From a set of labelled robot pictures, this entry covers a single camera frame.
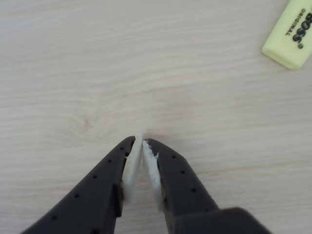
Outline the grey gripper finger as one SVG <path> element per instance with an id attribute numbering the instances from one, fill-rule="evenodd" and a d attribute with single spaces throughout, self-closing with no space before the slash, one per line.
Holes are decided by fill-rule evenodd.
<path id="1" fill-rule="evenodd" d="M 154 139 L 143 141 L 144 159 L 170 234 L 253 234 L 242 209 L 222 210 L 187 160 Z"/>
<path id="2" fill-rule="evenodd" d="M 141 146 L 141 136 L 125 138 L 24 233 L 114 233 L 123 205 L 133 199 L 141 164 Z"/>

